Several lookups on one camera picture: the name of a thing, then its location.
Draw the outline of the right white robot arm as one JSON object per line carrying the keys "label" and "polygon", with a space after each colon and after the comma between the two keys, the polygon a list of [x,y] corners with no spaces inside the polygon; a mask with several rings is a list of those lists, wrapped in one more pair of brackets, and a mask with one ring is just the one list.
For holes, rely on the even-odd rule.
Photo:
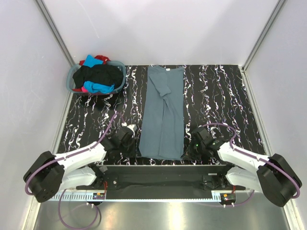
{"label": "right white robot arm", "polygon": [[201,126],[192,131],[182,159],[200,161],[205,158],[215,158],[224,165],[222,171],[204,183],[211,189],[250,188],[278,207],[300,196],[302,182],[283,156],[247,151],[231,140],[214,138],[205,126]]}

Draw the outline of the grey blue t shirt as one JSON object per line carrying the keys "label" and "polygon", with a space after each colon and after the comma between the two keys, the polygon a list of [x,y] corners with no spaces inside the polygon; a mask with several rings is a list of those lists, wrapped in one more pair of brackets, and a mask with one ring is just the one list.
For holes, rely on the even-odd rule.
{"label": "grey blue t shirt", "polygon": [[139,149],[142,157],[180,160],[184,152],[184,68],[149,66]]}

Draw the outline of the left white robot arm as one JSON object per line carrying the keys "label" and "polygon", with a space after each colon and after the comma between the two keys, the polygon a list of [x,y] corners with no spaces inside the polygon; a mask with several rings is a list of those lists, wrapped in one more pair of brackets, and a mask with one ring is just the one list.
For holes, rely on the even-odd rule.
{"label": "left white robot arm", "polygon": [[135,157],[135,124],[122,124],[113,135],[67,153],[41,153],[25,173],[25,191],[39,203],[50,200],[57,192],[80,186],[94,190],[103,186],[97,163],[119,155]]}

